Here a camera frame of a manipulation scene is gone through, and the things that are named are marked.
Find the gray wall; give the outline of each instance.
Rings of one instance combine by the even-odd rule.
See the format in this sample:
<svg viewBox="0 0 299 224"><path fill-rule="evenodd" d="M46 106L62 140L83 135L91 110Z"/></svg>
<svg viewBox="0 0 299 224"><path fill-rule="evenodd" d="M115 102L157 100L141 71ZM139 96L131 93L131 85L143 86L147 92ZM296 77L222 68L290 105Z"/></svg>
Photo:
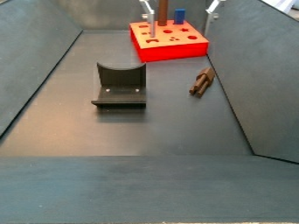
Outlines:
<svg viewBox="0 0 299 224"><path fill-rule="evenodd" d="M210 59L258 155L299 162L299 23L258 0L229 0Z"/></svg>
<svg viewBox="0 0 299 224"><path fill-rule="evenodd" d="M129 24L143 21L139 0L53 0L86 30L129 30ZM158 0L150 4L157 10ZM189 22L202 30L206 19L206 0L170 0L170 19L174 9L188 10Z"/></svg>
<svg viewBox="0 0 299 224"><path fill-rule="evenodd" d="M0 136L79 34L51 1L0 4Z"/></svg>

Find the dark gray surface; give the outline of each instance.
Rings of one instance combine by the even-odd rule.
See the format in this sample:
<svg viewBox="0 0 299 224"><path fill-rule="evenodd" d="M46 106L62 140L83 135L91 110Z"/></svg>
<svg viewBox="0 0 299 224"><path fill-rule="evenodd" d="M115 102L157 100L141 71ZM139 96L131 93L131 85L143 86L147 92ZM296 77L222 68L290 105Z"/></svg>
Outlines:
<svg viewBox="0 0 299 224"><path fill-rule="evenodd" d="M85 30L129 30L129 24L143 21L145 10L139 0L53 0L70 14ZM158 0L150 4L158 15ZM174 10L185 8L186 19L202 30L206 19L206 0L171 0L169 18Z"/></svg>
<svg viewBox="0 0 299 224"><path fill-rule="evenodd" d="M299 162L299 23L257 0L218 13L210 59L253 149Z"/></svg>
<svg viewBox="0 0 299 224"><path fill-rule="evenodd" d="M3 157L0 179L3 223L299 222L299 166L262 157Z"/></svg>
<svg viewBox="0 0 299 224"><path fill-rule="evenodd" d="M206 57L147 63L146 109L98 110L98 62L141 65L127 31L85 32L21 120L2 156L252 155L218 79L190 95Z"/></svg>
<svg viewBox="0 0 299 224"><path fill-rule="evenodd" d="M67 52L81 28L51 1L0 6L0 136Z"/></svg>

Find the red peg board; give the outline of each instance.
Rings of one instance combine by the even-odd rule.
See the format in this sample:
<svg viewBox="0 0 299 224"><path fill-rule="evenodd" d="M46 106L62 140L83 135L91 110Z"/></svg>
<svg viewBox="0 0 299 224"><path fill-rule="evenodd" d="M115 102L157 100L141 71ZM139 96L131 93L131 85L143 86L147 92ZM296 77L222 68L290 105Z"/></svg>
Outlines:
<svg viewBox="0 0 299 224"><path fill-rule="evenodd" d="M167 26L158 26L155 22L155 38L151 38L147 22L130 24L130 31L143 62L200 57L208 54L210 41L186 21L184 24L174 24L174 20L169 20Z"/></svg>

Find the metal rod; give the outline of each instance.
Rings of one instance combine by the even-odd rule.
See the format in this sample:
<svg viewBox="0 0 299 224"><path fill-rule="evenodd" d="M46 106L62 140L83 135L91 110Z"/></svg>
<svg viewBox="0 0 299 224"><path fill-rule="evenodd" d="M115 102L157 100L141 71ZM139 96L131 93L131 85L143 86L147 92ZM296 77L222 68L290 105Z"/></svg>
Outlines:
<svg viewBox="0 0 299 224"><path fill-rule="evenodd" d="M208 18L206 28L205 28L205 37L208 37L208 35L209 35L213 21L220 18L220 14L216 13L214 11L220 7L221 3L222 2L226 2L226 1L228 0L214 0L213 3L212 3L212 5L210 5L210 8L208 9L209 18Z"/></svg>
<svg viewBox="0 0 299 224"><path fill-rule="evenodd" d="M149 0L139 0L139 3L142 4L145 8L146 14L143 14L143 18L147 19L147 23L151 24L151 38L155 37L155 11L151 8Z"/></svg>

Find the brown peg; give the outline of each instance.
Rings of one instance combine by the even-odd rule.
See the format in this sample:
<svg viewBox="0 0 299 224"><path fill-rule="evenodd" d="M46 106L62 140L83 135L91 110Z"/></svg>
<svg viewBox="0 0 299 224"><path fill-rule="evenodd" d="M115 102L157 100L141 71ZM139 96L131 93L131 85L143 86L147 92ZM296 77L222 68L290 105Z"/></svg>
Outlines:
<svg viewBox="0 0 299 224"><path fill-rule="evenodd" d="M205 69L201 70L201 74L197 77L197 80L206 74L206 81L209 82L209 84L212 85L213 81L214 81L214 77L216 77L216 71L213 69L213 67L208 67Z"/></svg>
<svg viewBox="0 0 299 224"><path fill-rule="evenodd" d="M196 88L196 86L193 86L192 89L190 89L192 95L196 95L197 91L198 91L198 89Z"/></svg>
<svg viewBox="0 0 299 224"><path fill-rule="evenodd" d="M201 89L201 87L202 87L202 83L206 81L206 79L208 79L208 75L204 74L202 77L197 80L196 85L194 85L196 88L197 88L197 90Z"/></svg>
<svg viewBox="0 0 299 224"><path fill-rule="evenodd" d="M158 25L167 25L169 0L159 0Z"/></svg>
<svg viewBox="0 0 299 224"><path fill-rule="evenodd" d="M205 92L206 92L206 89L208 89L209 85L210 85L210 83L209 83L208 81L205 81L205 83L204 83L204 85L202 85L202 88L201 88L201 90L200 90L200 92L198 92L198 96L200 96L200 97L204 96L204 94L205 94Z"/></svg>

